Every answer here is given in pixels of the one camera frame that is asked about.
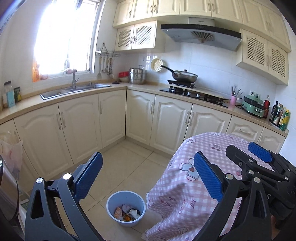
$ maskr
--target gas stove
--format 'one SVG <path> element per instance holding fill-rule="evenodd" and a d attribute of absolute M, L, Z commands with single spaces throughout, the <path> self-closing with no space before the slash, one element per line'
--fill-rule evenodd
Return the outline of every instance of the gas stove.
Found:
<path fill-rule="evenodd" d="M 166 89 L 160 89 L 160 91 L 203 100 L 203 101 L 227 108 L 227 105 L 224 103 L 222 96 L 211 93 L 209 91 L 196 89 L 194 88 L 194 84 L 173 81 L 173 80 L 168 80 L 168 82 L 170 84 L 170 87 Z"/>

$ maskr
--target beige countertop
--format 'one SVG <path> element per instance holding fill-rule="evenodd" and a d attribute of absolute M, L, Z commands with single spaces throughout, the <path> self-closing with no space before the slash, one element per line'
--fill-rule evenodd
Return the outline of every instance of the beige countertop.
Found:
<path fill-rule="evenodd" d="M 3 124 L 6 121 L 9 121 L 13 118 L 16 118 L 16 117 L 23 115 L 27 112 L 30 112 L 32 110 L 36 110 L 41 107 L 45 107 L 45 106 L 55 104 L 58 102 L 62 102 L 62 101 L 66 101 L 66 100 L 70 100 L 70 99 L 74 99 L 74 98 L 78 98 L 78 97 L 83 97 L 83 96 L 87 96 L 87 95 L 97 94 L 97 93 L 104 93 L 104 92 L 110 92 L 110 91 L 116 91 L 116 90 L 129 89 L 129 90 L 142 91 L 142 92 L 147 92 L 147 93 L 151 93 L 151 94 L 166 96 L 166 97 L 170 97 L 170 98 L 174 98 L 174 99 L 187 101 L 187 102 L 190 102 L 193 104 L 206 106 L 206 107 L 209 107 L 209 108 L 212 108 L 215 110 L 223 111 L 225 113 L 243 118 L 247 121 L 251 121 L 251 122 L 258 124 L 262 127 L 270 129 L 270 130 L 272 130 L 284 137 L 287 137 L 287 135 L 288 135 L 288 132 L 289 132 L 288 130 L 283 132 L 278 127 L 272 125 L 268 120 L 259 119 L 257 117 L 254 117 L 254 116 L 248 114 L 247 112 L 245 112 L 244 110 L 241 110 L 237 107 L 229 106 L 228 108 L 225 108 L 225 107 L 222 107 L 222 106 L 219 106 L 216 104 L 212 104 L 209 102 L 205 102 L 202 100 L 197 100 L 197 99 L 193 99 L 193 98 L 189 98 L 189 97 L 185 97 L 185 96 L 180 96 L 180 95 L 175 95 L 175 94 L 168 93 L 168 92 L 159 91 L 159 89 L 166 88 L 166 86 L 168 86 L 168 85 L 149 85 L 149 84 L 133 85 L 133 84 L 129 84 L 129 83 L 120 83 L 120 84 L 112 84 L 111 87 L 71 93 L 71 94 L 67 94 L 67 95 L 63 95 L 63 96 L 59 96 L 59 97 L 55 97 L 55 98 L 51 98 L 51 99 L 47 99 L 47 100 L 43 100 L 40 97 L 40 95 L 35 95 L 32 97 L 26 98 L 26 99 L 20 101 L 19 103 L 16 103 L 16 105 L 12 108 L 4 109 L 2 112 L 0 112 L 0 124 Z"/>

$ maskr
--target beige tiled floor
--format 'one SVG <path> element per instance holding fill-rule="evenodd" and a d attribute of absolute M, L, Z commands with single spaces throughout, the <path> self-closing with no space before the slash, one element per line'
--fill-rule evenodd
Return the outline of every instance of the beige tiled floor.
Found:
<path fill-rule="evenodd" d="M 107 199 L 117 191 L 129 190 L 146 200 L 146 193 L 161 177 L 169 159 L 127 140 L 102 154 L 103 168 L 80 205 L 105 240 L 140 241 L 141 234 L 159 222 L 161 216 L 147 211 L 137 226 L 123 228 L 108 216 L 105 209 Z M 68 232 L 73 234 L 59 202 L 58 207 L 62 210 L 61 217 Z"/>

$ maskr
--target wok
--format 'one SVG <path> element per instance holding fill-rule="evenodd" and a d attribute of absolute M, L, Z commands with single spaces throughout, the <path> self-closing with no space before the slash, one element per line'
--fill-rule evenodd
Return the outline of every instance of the wok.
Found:
<path fill-rule="evenodd" d="M 161 67 L 171 71 L 173 78 L 177 81 L 180 81 L 180 82 L 194 83 L 198 78 L 197 75 L 187 72 L 186 69 L 184 71 L 178 71 L 178 70 L 174 71 L 164 65 L 162 65 Z"/>

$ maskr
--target trash can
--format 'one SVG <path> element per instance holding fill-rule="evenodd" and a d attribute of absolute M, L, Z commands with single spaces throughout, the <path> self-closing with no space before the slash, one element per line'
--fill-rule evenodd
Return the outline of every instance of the trash can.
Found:
<path fill-rule="evenodd" d="M 130 222 L 124 222 L 120 221 L 116 218 L 114 218 L 114 212 L 117 207 L 121 207 L 123 204 L 129 204 L 132 205 L 135 209 L 140 211 L 141 216 Z M 138 195 L 137 193 L 131 192 L 131 191 L 119 191 L 114 194 L 112 194 L 106 204 L 106 209 L 108 215 L 114 219 L 116 222 L 118 222 L 123 227 L 134 227 L 138 224 L 138 222 L 142 219 L 146 212 L 146 203 L 143 200 L 143 198 Z"/>

